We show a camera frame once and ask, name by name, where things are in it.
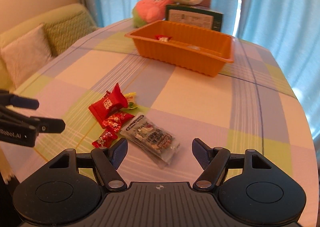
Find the light green sofa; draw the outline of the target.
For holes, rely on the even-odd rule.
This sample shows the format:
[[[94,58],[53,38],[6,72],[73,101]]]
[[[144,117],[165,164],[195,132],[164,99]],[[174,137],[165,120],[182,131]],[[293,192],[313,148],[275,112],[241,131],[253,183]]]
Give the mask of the light green sofa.
[[[75,3],[75,4],[71,4],[71,5],[57,8],[54,10],[50,10],[49,12],[40,14],[34,18],[26,20],[26,21],[20,23],[19,25],[16,25],[15,27],[1,33],[1,49],[6,47],[8,44],[13,42],[14,40],[18,39],[19,37],[25,35],[27,32],[36,28],[40,24],[44,25],[44,23],[59,21],[62,18],[71,16],[71,15],[78,13],[78,12],[81,12],[81,11],[87,12],[89,14],[89,11],[83,5],[81,5],[79,3]],[[4,60],[2,59],[2,57],[1,57],[1,89],[5,89],[5,90],[15,90],[16,89],[13,85],[13,82],[10,78],[6,64],[5,64]]]

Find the pink green plush toy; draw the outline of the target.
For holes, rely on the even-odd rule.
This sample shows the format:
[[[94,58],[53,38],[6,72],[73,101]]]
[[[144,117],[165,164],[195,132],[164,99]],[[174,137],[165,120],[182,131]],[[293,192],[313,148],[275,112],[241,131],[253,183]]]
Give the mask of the pink green plush toy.
[[[140,0],[132,10],[133,27],[139,28],[157,20],[165,19],[166,5],[172,0]]]

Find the green zigzag cushion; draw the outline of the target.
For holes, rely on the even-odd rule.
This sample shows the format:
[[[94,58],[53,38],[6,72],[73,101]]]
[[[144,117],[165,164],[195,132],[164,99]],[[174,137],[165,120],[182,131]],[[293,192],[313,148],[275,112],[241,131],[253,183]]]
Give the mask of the green zigzag cushion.
[[[63,53],[77,40],[96,31],[97,28],[90,15],[84,11],[43,25],[54,57]]]

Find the orange plastic tray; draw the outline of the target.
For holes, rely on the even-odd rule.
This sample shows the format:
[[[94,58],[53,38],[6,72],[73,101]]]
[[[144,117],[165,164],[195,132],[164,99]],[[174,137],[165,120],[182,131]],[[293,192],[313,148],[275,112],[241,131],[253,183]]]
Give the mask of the orange plastic tray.
[[[155,35],[171,36],[169,42]],[[210,29],[172,21],[150,23],[125,34],[140,56],[215,77],[234,62],[235,38]]]

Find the checkered tablecloth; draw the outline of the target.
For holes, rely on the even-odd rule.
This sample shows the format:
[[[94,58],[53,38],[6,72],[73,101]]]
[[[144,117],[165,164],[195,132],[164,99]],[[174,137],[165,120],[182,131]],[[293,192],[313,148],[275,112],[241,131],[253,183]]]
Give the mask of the checkered tablecloth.
[[[141,57],[126,37],[132,29],[127,19],[87,35],[16,90],[40,103],[39,109],[24,114],[61,118],[66,123],[60,135],[39,135],[34,148],[1,143],[17,179],[23,181],[66,148],[91,151],[102,128],[88,107],[119,84],[123,93],[136,93],[139,112],[180,142],[172,163],[163,169],[130,145],[119,168],[127,183],[193,183],[202,171],[191,152],[196,137],[232,153],[252,148],[301,185],[307,202],[300,224],[315,226],[315,149],[303,108],[272,54],[236,40],[234,62],[208,77]]]

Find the clear dark snack packet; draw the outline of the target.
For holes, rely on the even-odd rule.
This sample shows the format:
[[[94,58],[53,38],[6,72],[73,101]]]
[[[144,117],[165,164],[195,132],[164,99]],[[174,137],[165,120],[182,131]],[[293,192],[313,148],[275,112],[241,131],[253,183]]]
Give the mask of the clear dark snack packet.
[[[171,164],[180,149],[180,142],[172,133],[157,126],[143,113],[127,122],[120,134],[139,146],[161,169]]]

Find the small red candy packet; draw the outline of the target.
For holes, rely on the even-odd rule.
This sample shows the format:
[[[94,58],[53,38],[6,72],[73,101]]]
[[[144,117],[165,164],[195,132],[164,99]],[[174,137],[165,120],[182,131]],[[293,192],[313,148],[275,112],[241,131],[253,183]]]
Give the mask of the small red candy packet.
[[[113,141],[118,138],[117,134],[113,130],[106,129],[97,140],[92,142],[92,146],[95,148],[106,147],[109,148]]]

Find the white cushion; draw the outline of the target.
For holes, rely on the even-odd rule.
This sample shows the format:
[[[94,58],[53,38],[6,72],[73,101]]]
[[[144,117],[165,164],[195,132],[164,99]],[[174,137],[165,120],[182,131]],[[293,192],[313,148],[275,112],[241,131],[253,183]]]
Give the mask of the white cushion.
[[[15,88],[53,60],[43,24],[1,49]]]

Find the blue star curtain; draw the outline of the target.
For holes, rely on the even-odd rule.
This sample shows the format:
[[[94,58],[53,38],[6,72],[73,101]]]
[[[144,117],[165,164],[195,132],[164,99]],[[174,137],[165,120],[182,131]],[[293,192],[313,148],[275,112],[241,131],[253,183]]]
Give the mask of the blue star curtain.
[[[99,26],[131,15],[139,0],[80,0]],[[319,0],[210,0],[222,31],[271,51],[319,138]]]

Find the dark green box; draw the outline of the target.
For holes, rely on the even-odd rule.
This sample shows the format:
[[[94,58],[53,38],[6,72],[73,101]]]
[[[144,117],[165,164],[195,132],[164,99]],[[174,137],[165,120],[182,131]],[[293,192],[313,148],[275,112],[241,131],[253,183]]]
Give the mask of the dark green box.
[[[223,14],[199,6],[166,5],[165,19],[221,32]]]

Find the large red snack packet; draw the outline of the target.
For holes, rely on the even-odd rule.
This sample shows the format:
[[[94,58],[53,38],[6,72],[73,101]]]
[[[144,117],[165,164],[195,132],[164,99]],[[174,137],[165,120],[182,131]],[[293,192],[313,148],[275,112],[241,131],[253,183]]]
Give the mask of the large red snack packet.
[[[117,83],[111,93],[91,104],[88,109],[97,121],[102,124],[103,121],[109,118],[113,113],[122,108],[127,108],[127,105],[127,100],[121,93],[120,86]]]

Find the yellow green candy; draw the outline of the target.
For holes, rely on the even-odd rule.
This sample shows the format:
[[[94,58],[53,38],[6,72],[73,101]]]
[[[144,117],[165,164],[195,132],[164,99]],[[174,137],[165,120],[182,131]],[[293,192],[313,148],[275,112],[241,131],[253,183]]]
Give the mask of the yellow green candy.
[[[127,107],[126,109],[136,109],[138,107],[138,104],[136,102],[136,93],[135,92],[130,92],[128,94],[125,94],[124,97],[127,100]]]

